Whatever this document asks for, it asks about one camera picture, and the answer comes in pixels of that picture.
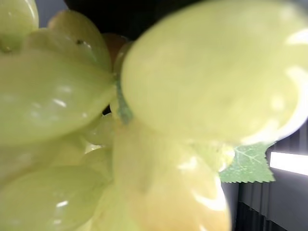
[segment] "fluorescent light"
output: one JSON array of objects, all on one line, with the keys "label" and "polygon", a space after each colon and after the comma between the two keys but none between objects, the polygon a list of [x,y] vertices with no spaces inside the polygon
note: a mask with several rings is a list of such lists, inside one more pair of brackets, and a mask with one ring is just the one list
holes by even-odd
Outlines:
[{"label": "fluorescent light", "polygon": [[308,176],[308,155],[271,152],[269,166]]}]

